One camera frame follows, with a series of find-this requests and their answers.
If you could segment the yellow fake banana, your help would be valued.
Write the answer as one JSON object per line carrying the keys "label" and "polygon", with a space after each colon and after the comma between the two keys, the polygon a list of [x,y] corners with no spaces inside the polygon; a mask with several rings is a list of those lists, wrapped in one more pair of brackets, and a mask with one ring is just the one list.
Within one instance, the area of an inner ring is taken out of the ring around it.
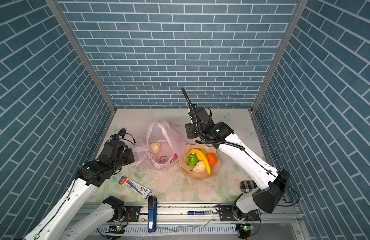
{"label": "yellow fake banana", "polygon": [[209,164],[209,161],[208,161],[206,155],[201,150],[192,149],[186,155],[186,159],[188,159],[191,155],[196,156],[198,161],[202,162],[204,164],[206,172],[208,173],[209,176],[211,176],[211,174],[212,174],[211,166]]}

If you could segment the orange fake tangerine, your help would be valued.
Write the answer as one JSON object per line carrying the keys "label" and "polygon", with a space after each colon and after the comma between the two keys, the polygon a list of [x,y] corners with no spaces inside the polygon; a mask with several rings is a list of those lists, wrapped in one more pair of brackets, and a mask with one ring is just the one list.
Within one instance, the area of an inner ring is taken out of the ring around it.
{"label": "orange fake tangerine", "polygon": [[214,153],[208,153],[206,157],[211,166],[214,166],[218,162],[218,159]]}

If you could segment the green fake fruit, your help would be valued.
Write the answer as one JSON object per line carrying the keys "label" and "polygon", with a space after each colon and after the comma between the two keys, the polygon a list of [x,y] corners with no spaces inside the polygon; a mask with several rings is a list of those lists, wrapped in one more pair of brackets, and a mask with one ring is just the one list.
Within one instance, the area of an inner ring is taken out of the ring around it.
{"label": "green fake fruit", "polygon": [[196,154],[189,154],[189,155],[187,155],[187,157],[186,157],[186,164],[189,167],[194,167],[198,162],[199,162],[199,160],[198,160],[198,157],[196,156]]}

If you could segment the pink plastic bag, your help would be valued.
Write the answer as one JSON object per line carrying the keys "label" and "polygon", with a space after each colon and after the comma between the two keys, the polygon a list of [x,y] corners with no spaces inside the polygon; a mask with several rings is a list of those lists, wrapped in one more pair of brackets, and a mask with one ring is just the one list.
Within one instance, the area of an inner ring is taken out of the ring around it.
{"label": "pink plastic bag", "polygon": [[[154,154],[150,149],[152,143],[160,142],[161,150]],[[154,121],[148,127],[144,139],[139,139],[132,148],[134,166],[141,169],[166,170],[170,168],[185,152],[185,140],[176,132],[167,121]],[[178,159],[173,163],[174,154]]]}

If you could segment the cream fake pear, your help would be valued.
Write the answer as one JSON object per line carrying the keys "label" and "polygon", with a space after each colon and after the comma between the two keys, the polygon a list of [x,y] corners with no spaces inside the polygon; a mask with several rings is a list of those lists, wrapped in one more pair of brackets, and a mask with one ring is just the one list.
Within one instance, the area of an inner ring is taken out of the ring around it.
{"label": "cream fake pear", "polygon": [[194,168],[192,170],[194,172],[197,172],[197,173],[206,172],[206,166],[205,166],[204,162],[199,161],[199,162],[197,162],[197,164],[194,166]]}

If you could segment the peach scalloped bowl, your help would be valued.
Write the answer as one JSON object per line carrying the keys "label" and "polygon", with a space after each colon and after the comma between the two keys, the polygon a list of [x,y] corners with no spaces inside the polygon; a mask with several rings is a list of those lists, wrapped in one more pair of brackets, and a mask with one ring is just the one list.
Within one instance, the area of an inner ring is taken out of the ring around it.
{"label": "peach scalloped bowl", "polygon": [[181,172],[198,182],[215,177],[221,165],[216,149],[201,144],[187,144],[179,163]]}

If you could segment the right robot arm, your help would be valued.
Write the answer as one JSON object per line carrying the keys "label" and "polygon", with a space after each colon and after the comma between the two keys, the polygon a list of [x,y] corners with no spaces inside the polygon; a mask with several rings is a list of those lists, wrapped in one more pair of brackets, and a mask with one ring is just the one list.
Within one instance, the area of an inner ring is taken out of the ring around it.
{"label": "right robot arm", "polygon": [[279,171],[263,161],[246,146],[234,130],[224,122],[214,123],[211,113],[194,104],[189,105],[191,123],[185,126],[189,139],[199,144],[213,145],[227,154],[254,180],[256,188],[241,194],[232,205],[232,212],[238,219],[253,210],[273,213],[289,186],[290,173]]}

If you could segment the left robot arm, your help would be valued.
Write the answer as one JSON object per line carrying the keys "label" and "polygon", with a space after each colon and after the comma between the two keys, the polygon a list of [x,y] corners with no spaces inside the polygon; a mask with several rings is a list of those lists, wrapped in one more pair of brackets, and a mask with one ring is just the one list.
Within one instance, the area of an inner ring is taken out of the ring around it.
{"label": "left robot arm", "polygon": [[85,163],[79,170],[58,203],[25,236],[26,240],[83,240],[102,224],[123,220],[127,213],[124,201],[110,196],[82,220],[69,227],[69,223],[87,199],[123,166],[132,164],[132,149],[120,139],[110,139],[97,160]]}

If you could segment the black stapler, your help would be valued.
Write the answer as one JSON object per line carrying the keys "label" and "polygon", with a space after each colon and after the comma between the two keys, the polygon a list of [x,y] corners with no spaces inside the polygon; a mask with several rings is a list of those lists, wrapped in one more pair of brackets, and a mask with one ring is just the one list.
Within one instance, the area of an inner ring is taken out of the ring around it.
{"label": "black stapler", "polygon": [[120,131],[117,133],[118,138],[119,138],[119,139],[124,139],[124,138],[125,138],[126,133],[127,133],[126,129],[124,129],[124,128],[120,129]]}

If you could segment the toothpaste box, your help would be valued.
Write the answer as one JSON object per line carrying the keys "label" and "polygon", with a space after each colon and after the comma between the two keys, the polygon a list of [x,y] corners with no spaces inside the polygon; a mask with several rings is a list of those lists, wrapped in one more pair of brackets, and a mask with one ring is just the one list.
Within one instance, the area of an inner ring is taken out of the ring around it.
{"label": "toothpaste box", "polygon": [[130,190],[131,192],[139,195],[144,199],[148,199],[151,194],[150,189],[146,188],[145,186],[135,182],[134,180],[126,176],[121,176],[119,180],[119,185],[125,187],[126,189]]}

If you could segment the blue stapler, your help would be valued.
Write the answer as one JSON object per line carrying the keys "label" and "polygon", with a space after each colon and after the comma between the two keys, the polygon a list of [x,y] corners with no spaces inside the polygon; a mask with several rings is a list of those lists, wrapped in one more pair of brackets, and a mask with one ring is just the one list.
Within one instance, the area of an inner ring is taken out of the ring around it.
{"label": "blue stapler", "polygon": [[155,196],[148,197],[148,232],[154,233],[157,230],[157,198]]}

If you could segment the plaid glasses case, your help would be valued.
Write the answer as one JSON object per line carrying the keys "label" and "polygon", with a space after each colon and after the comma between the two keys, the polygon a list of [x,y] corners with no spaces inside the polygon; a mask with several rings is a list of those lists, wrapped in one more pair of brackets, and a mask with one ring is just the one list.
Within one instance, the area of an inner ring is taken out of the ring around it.
{"label": "plaid glasses case", "polygon": [[253,180],[241,181],[239,186],[243,193],[249,193],[257,188],[257,184]]}

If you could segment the blue marker pen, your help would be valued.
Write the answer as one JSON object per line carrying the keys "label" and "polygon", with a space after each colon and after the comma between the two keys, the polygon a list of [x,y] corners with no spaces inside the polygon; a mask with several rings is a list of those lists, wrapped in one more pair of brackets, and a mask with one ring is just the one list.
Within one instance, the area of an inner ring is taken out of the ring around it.
{"label": "blue marker pen", "polygon": [[188,216],[211,216],[213,211],[188,211]]}

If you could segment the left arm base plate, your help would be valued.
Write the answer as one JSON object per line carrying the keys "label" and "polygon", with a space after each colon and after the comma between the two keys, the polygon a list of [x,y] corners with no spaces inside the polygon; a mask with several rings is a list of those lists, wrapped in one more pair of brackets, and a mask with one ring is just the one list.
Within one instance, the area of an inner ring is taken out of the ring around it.
{"label": "left arm base plate", "polygon": [[141,208],[141,206],[125,206],[124,216],[121,218],[121,222],[138,222],[140,218]]}

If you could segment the aluminium front rail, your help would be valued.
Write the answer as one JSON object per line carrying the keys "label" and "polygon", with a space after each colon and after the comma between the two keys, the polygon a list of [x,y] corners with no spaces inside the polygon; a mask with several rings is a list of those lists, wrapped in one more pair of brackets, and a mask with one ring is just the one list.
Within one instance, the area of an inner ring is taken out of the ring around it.
{"label": "aluminium front rail", "polygon": [[[212,223],[221,223],[219,215],[215,210],[216,205],[229,205],[229,204],[217,204],[217,203],[193,203],[193,204],[184,204],[184,203],[177,203],[177,204],[163,204],[159,203],[157,208],[157,224],[190,224],[190,225],[197,225],[197,224],[206,224],[209,220]],[[81,209],[79,209],[78,213],[73,217],[70,222],[68,222],[68,226],[72,226],[77,222],[83,220],[86,217],[86,214],[89,215],[91,211],[95,211],[95,217],[100,215],[100,211],[97,210],[99,208],[99,204],[95,203],[88,203],[84,204]],[[136,223],[130,222],[129,224],[143,224],[148,222],[148,204],[147,203],[137,203],[137,204],[126,204],[126,206],[141,206],[141,213],[139,221]],[[213,211],[213,215],[211,216],[188,216],[188,211]],[[296,206],[294,207],[276,207],[272,214],[268,214],[264,211],[259,211],[260,220],[262,223],[301,223],[302,217],[298,212]],[[259,223],[259,221],[248,221],[249,223]],[[238,223],[244,221],[232,221],[230,223]],[[121,221],[111,221],[108,220],[107,222],[102,222],[102,225],[105,224],[112,224],[112,223],[122,223]]]}

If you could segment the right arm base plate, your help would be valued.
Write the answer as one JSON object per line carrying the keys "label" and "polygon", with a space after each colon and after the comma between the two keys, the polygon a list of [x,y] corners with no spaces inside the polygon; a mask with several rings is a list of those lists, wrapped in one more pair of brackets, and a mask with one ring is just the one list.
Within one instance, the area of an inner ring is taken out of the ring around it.
{"label": "right arm base plate", "polygon": [[216,205],[215,210],[217,211],[220,221],[222,222],[260,220],[258,210],[253,210],[245,214],[233,205]]}

